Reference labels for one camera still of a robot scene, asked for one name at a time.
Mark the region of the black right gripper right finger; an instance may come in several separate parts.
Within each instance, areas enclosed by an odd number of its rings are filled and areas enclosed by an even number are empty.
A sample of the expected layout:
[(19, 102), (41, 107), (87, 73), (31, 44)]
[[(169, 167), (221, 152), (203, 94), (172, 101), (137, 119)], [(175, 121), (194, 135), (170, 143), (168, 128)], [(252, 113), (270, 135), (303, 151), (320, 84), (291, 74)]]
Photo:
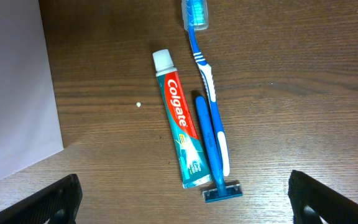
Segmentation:
[(358, 223), (357, 203), (304, 172), (291, 172), (288, 197), (294, 223)]

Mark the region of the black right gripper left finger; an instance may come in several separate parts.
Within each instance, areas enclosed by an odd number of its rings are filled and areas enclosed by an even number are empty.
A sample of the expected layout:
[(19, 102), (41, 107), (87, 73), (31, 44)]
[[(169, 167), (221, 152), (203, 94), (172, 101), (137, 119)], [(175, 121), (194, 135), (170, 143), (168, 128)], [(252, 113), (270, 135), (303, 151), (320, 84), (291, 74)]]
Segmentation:
[(78, 176), (70, 174), (0, 211), (0, 223), (75, 224), (82, 197)]

